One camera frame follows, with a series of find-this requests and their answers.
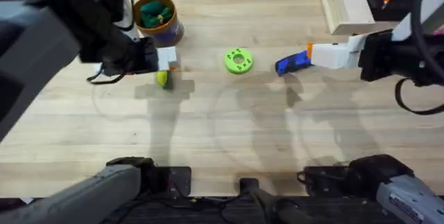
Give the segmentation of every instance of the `wooden table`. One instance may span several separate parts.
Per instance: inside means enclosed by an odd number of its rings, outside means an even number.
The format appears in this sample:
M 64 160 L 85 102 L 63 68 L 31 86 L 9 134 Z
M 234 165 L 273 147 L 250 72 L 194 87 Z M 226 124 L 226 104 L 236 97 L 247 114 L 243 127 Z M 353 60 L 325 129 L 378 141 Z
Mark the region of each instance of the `wooden table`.
M 278 78 L 275 61 L 327 34 L 320 0 L 174 0 L 185 36 L 168 92 L 154 75 L 92 87 L 75 60 L 40 93 L 0 144 L 0 196 L 48 196 L 116 157 L 190 166 L 194 195 L 234 195 L 240 177 L 302 194 L 296 171 L 376 153 L 394 155 L 444 193 L 444 114 L 418 117 L 393 99 L 398 77 L 313 68 Z M 247 48 L 251 71 L 229 74 L 224 53 Z M 409 105 L 442 103 L 439 87 L 406 86 Z

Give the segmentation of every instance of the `tin can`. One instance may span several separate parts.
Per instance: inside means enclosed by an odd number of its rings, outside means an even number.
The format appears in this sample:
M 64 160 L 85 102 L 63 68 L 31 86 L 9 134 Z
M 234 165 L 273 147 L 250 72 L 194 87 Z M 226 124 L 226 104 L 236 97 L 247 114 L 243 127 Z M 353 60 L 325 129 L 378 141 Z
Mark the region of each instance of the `tin can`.
M 140 17 L 140 8 L 152 1 L 160 1 L 166 7 L 173 11 L 172 18 L 166 23 L 156 28 L 143 27 L 142 19 Z M 178 19 L 178 12 L 172 0 L 139 0 L 134 5 L 135 23 L 137 28 L 144 34 L 153 37 L 156 47 L 175 46 L 182 39 L 184 34 L 184 27 Z

